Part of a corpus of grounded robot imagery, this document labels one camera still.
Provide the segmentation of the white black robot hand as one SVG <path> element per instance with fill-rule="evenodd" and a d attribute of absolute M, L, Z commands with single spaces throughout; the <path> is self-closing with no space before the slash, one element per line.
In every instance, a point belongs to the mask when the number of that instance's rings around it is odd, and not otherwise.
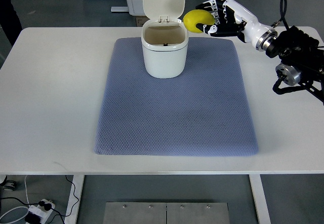
<path fill-rule="evenodd" d="M 202 22 L 196 25 L 200 31 L 210 36 L 236 36 L 244 43 L 258 46 L 273 32 L 273 28 L 260 23 L 254 14 L 234 0 L 208 0 L 196 8 L 211 12 L 214 17 L 213 25 Z"/>

